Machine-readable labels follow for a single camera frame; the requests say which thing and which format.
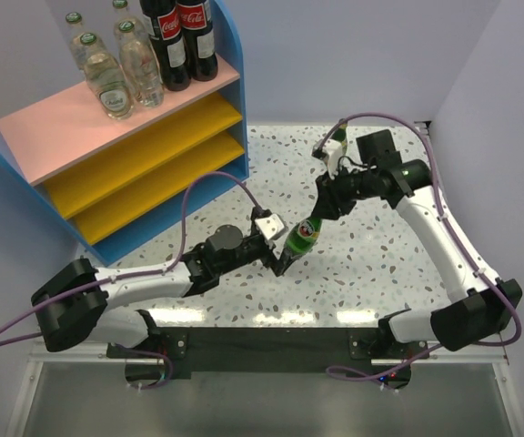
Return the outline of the green glass bottle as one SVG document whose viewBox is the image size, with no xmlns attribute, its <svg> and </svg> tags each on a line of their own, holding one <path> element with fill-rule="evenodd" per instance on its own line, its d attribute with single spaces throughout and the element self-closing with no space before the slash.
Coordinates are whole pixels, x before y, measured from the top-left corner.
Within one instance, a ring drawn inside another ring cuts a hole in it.
<svg viewBox="0 0 524 437">
<path fill-rule="evenodd" d="M 336 140 L 341 146 L 341 151 L 343 155 L 346 155 L 348 152 L 348 138 L 347 138 L 347 127 L 348 123 L 340 121 L 338 129 L 333 134 L 332 138 Z"/>
<path fill-rule="evenodd" d="M 283 254 L 290 259 L 298 259 L 309 253 L 317 243 L 323 219 L 308 217 L 292 228 L 284 243 Z"/>
</svg>

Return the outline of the cola bottle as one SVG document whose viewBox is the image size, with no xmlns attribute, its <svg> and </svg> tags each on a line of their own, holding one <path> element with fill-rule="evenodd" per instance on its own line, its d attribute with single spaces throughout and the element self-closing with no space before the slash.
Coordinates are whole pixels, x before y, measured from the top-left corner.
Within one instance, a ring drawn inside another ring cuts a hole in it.
<svg viewBox="0 0 524 437">
<path fill-rule="evenodd" d="M 170 91 L 188 88 L 190 77 L 176 2 L 140 0 L 139 3 L 163 85 Z"/>
<path fill-rule="evenodd" d="M 211 4 L 207 0 L 176 2 L 185 38 L 190 75 L 197 81 L 210 81 L 217 76 L 214 27 Z"/>
</svg>

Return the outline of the clear soda bottle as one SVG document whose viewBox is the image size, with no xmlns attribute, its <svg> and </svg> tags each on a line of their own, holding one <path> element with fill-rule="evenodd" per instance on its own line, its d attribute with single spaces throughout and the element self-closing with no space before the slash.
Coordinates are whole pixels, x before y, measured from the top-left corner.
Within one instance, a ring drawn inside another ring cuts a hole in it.
<svg viewBox="0 0 524 437">
<path fill-rule="evenodd" d="M 69 49 L 82 76 L 85 76 L 84 64 L 89 58 L 89 52 L 80 38 L 88 30 L 84 26 L 82 16 L 78 12 L 70 12 L 65 16 L 70 30 Z"/>
<path fill-rule="evenodd" d="M 121 66 L 134 89 L 136 100 L 145 107 L 160 106 L 164 90 L 152 48 L 138 36 L 132 21 L 121 21 L 117 29 Z"/>
<path fill-rule="evenodd" d="M 83 63 L 86 82 L 106 115 L 115 120 L 130 117 L 133 99 L 116 58 L 94 33 L 83 33 L 80 43 L 86 56 Z"/>
</svg>

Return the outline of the clear soda bottle shelved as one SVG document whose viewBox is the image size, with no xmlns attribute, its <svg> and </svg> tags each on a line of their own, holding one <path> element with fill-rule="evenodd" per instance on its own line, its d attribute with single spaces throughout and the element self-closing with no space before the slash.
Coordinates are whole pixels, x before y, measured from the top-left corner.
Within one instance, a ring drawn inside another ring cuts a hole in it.
<svg viewBox="0 0 524 437">
<path fill-rule="evenodd" d="M 119 30 L 119 25 L 125 21 L 130 21 L 134 25 L 134 34 L 136 37 L 144 40 L 145 42 L 149 41 L 148 33 L 144 23 L 141 19 L 130 12 L 127 0 L 113 0 L 112 6 L 114 12 L 116 13 L 116 21 L 113 25 L 113 34 L 117 43 L 120 42 L 122 36 Z"/>
</svg>

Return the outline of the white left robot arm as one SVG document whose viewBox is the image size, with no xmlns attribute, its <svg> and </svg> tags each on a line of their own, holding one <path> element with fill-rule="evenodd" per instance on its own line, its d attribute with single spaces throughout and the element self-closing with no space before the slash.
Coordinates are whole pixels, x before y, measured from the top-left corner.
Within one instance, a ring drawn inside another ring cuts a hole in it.
<svg viewBox="0 0 524 437">
<path fill-rule="evenodd" d="M 203 294 L 223 275 L 254 261 L 280 274 L 274 247 L 286 232 L 282 219 L 272 214 L 254 219 L 247 236 L 233 225 L 219 227 L 179 262 L 108 269 L 93 267 L 89 259 L 73 260 L 31 297 L 45 347 L 67 351 L 90 340 L 118 343 L 149 357 L 158 349 L 159 335 L 150 313 L 135 304 Z"/>
</svg>

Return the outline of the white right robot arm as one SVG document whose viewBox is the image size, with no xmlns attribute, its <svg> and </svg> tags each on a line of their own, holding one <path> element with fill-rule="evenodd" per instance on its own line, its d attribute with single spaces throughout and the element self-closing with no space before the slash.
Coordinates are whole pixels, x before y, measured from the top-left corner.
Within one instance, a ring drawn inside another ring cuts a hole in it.
<svg viewBox="0 0 524 437">
<path fill-rule="evenodd" d="M 432 185 L 428 165 L 404 161 L 392 133 L 381 130 L 358 137 L 361 164 L 347 169 L 346 133 L 340 129 L 312 151 L 327 171 L 316 180 L 314 218 L 337 220 L 360 200 L 380 198 L 418 236 L 445 286 L 450 304 L 430 313 L 403 310 L 378 324 L 378 351 L 397 357 L 416 340 L 436 340 L 458 351 L 504 330 L 510 310 L 517 308 L 522 289 L 515 279 L 504 280 L 473 248 L 458 224 L 449 224 L 448 206 Z"/>
</svg>

